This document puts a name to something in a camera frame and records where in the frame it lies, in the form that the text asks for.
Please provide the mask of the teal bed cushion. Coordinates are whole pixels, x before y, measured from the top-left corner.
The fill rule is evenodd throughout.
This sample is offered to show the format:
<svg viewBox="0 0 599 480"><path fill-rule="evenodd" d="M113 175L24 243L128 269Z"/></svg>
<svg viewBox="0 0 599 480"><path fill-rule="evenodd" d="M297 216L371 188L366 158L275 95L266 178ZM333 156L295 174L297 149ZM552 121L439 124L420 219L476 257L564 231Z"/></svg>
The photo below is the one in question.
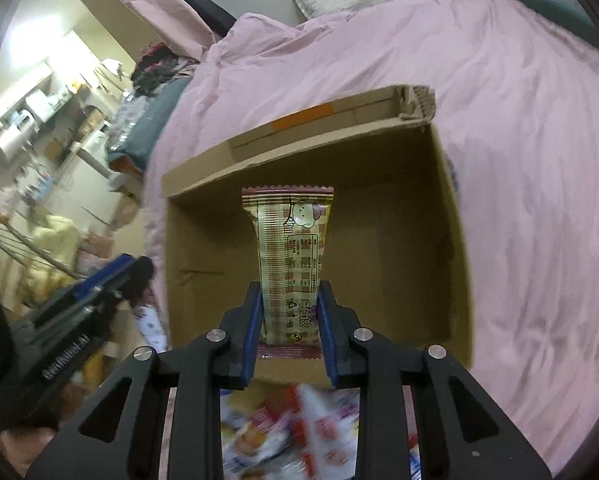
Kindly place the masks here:
<svg viewBox="0 0 599 480"><path fill-rule="evenodd" d="M568 29L573 34L581 38L593 37L597 33L595 24L589 18L588 14L572 4L560 2L559 0L520 0L541 14L544 18L553 21L555 24Z"/></svg>

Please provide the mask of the brown cardboard box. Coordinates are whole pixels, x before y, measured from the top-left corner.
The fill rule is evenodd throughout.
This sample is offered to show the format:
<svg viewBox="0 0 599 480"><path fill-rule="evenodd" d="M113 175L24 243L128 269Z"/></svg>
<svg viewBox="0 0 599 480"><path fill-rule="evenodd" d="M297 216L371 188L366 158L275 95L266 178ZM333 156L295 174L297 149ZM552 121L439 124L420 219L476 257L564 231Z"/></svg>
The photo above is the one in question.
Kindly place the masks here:
<svg viewBox="0 0 599 480"><path fill-rule="evenodd" d="M218 326L253 282L280 286L255 374L327 380L315 296L363 325L473 361L469 266L434 92L389 86L274 120L165 174L165 282L175 346Z"/></svg>

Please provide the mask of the white water heater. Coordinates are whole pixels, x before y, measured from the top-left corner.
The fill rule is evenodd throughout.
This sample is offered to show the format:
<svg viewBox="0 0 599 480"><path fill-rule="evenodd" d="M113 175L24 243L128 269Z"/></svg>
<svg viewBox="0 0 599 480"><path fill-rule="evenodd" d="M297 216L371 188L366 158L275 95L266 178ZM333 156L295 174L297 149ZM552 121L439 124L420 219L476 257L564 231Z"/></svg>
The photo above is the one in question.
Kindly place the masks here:
<svg viewBox="0 0 599 480"><path fill-rule="evenodd" d="M0 133L0 162L6 164L14 159L20 149L36 132L35 118L28 110L22 110L8 128Z"/></svg>

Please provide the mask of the yellow cloth bundle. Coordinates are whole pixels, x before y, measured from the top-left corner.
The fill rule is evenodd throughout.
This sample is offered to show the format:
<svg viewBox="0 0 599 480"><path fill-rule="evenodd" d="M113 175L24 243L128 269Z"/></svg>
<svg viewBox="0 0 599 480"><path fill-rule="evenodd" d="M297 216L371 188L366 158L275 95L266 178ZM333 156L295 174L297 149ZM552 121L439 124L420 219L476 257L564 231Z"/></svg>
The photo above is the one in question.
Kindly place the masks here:
<svg viewBox="0 0 599 480"><path fill-rule="evenodd" d="M75 222L69 218L48 214L41 226L30 232L30 241L39 250L39 255L28 267L27 277L79 278L75 262L82 236Z"/></svg>

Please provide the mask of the checkered beige snack bar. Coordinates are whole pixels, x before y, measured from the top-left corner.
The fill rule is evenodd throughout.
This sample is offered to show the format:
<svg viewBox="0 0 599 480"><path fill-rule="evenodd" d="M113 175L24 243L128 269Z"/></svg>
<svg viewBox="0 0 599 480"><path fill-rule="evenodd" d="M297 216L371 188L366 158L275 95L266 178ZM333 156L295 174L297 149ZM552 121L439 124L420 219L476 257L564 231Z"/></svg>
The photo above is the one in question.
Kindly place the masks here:
<svg viewBox="0 0 599 480"><path fill-rule="evenodd" d="M319 353L317 299L332 186L242 188L253 222L263 294L260 355L313 359Z"/></svg>

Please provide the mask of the pile of clothes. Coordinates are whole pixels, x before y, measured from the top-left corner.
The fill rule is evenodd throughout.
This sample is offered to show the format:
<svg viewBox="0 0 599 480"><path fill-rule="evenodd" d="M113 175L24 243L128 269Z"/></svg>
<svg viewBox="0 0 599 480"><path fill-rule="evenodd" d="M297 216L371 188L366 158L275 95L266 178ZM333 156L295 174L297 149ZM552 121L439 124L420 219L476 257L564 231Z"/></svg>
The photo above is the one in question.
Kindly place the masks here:
<svg viewBox="0 0 599 480"><path fill-rule="evenodd" d="M142 178L158 138L170 120L199 61L175 54L165 44L144 52L130 76L106 140L111 170Z"/></svg>

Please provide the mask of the light blue cartoon packet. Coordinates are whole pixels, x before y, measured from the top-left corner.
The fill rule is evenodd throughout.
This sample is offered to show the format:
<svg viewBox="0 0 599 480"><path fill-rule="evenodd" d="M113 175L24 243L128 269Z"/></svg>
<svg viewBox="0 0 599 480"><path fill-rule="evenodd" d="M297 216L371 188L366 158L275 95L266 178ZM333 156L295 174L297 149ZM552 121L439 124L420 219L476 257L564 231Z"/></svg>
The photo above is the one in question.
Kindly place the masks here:
<svg viewBox="0 0 599 480"><path fill-rule="evenodd" d="M152 282L147 284L138 296L129 300L129 307L145 344L158 353L173 349L166 315L158 301L158 295L155 294Z"/></svg>

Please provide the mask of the red white snack bag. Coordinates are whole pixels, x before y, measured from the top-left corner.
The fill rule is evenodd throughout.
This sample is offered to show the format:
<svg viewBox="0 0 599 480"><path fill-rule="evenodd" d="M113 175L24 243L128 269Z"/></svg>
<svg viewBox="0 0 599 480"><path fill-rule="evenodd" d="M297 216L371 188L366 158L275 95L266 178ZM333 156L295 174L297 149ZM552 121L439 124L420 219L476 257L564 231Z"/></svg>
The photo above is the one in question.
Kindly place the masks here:
<svg viewBox="0 0 599 480"><path fill-rule="evenodd" d="M255 382L220 393L226 479L351 479L359 391Z"/></svg>

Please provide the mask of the pink hanging sheet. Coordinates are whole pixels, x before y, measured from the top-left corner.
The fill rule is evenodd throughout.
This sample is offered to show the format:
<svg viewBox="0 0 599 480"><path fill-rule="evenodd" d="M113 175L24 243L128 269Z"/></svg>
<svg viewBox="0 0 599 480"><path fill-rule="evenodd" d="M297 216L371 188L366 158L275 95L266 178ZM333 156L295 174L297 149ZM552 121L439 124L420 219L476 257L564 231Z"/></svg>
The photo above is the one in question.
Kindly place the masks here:
<svg viewBox="0 0 599 480"><path fill-rule="evenodd" d="M185 0L120 0L150 24L174 53L202 61L218 37Z"/></svg>

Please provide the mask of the pink bed duvet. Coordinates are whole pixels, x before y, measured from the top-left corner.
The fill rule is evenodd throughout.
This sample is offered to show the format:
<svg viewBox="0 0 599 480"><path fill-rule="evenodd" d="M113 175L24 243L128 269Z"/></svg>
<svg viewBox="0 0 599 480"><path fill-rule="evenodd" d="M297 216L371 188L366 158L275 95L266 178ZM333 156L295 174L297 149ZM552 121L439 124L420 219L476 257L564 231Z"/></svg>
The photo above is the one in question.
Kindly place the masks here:
<svg viewBox="0 0 599 480"><path fill-rule="evenodd" d="M208 50L144 180L317 104L426 84L459 185L476 379L553 472L599 422L599 50L519 0L393 0L296 26L246 13Z"/></svg>

